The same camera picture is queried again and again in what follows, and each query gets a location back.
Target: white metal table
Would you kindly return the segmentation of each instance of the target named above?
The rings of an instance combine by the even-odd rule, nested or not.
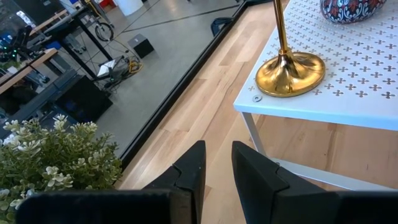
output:
[[[275,28],[234,102],[256,150],[263,155],[266,152],[251,114],[398,131],[398,1],[387,1],[372,18],[348,25],[336,25],[324,19],[319,3],[319,0],[290,0],[284,16],[288,43],[293,51],[310,52],[324,60],[326,75],[321,84],[291,98],[275,98],[258,90],[254,80],[257,70],[278,53]],[[297,175],[342,188],[392,190],[324,170],[272,160]]]

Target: red and blue patterned vase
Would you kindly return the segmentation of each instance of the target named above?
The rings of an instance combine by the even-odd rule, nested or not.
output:
[[[321,12],[327,20],[350,24],[371,17],[387,0],[320,0]]]

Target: light wood floorboard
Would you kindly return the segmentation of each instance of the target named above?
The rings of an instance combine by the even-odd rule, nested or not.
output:
[[[233,102],[274,27],[272,3],[246,10],[124,171],[119,189],[141,189],[203,139],[207,173],[202,223],[245,223],[231,145],[236,140],[253,145]],[[273,116],[255,116],[255,121],[272,157],[398,188],[396,132]]]

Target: gold lamp base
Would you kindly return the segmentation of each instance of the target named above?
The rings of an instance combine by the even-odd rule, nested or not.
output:
[[[270,96],[290,97],[314,89],[325,76],[325,63],[310,53],[286,53],[265,62],[258,70],[256,83],[259,89]]]

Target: black box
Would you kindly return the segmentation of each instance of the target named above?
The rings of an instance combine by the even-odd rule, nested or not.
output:
[[[129,40],[128,43],[130,47],[136,51],[140,58],[143,58],[152,51],[154,51],[154,48],[149,43],[149,40],[141,34],[133,37],[133,39]]]
[[[77,75],[55,104],[79,123],[96,121],[113,104],[87,76]]]

